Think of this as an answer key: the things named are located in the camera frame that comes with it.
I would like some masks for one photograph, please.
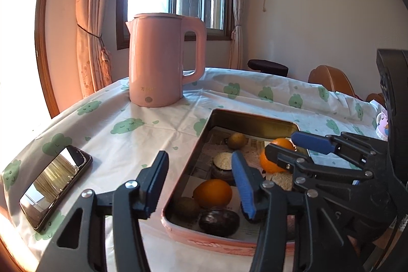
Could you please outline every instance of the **sunlight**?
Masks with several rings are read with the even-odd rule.
[[[37,0],[0,0],[0,168],[50,121],[34,46]]]

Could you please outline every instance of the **cartoon mug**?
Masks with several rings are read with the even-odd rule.
[[[388,140],[388,113],[387,110],[382,110],[381,113],[377,115],[377,128],[375,129],[376,134],[381,140]]]

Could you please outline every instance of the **white tablecloth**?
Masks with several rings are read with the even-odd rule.
[[[86,188],[96,193],[115,190],[150,166],[159,150],[166,150],[170,168],[156,213],[142,223],[152,271],[242,271],[251,257],[223,255],[170,240],[160,211],[181,175],[211,111],[224,108],[296,122],[314,134],[342,131],[376,137],[375,118],[381,111],[341,93],[280,76],[207,68],[197,82],[184,86],[184,98],[164,108],[141,108],[129,100],[129,81],[123,79],[78,102],[52,120],[50,126],[7,166],[2,179],[13,224],[40,259],[49,239]],[[51,226],[36,233],[19,207],[25,190],[64,145],[72,144],[93,156],[91,170],[75,184],[53,215]],[[311,152],[316,163],[350,168],[334,155]],[[114,271],[112,228],[107,220],[107,259]]]

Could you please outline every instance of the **curtain tieback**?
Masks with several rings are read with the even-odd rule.
[[[237,33],[237,27],[241,27],[241,25],[235,25],[234,30],[231,33],[231,39],[235,38],[235,34]]]
[[[109,52],[108,49],[105,48],[105,44],[103,43],[103,40],[102,40],[102,34],[101,34],[101,36],[97,36],[97,35],[95,35],[95,34],[89,32],[89,31],[87,31],[87,30],[86,30],[85,28],[83,28],[79,23],[77,23],[77,26],[78,26],[79,28],[81,28],[84,32],[86,32],[87,34],[89,34],[89,35],[91,35],[91,36],[93,36],[93,37],[96,37],[96,38],[101,42],[101,45],[102,45],[102,49],[101,49],[101,58],[102,58],[102,61],[110,61],[110,59],[111,59],[111,53]]]

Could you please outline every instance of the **smartphone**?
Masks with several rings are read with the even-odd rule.
[[[20,206],[35,230],[42,229],[92,160],[86,152],[67,146],[34,180],[21,197]]]

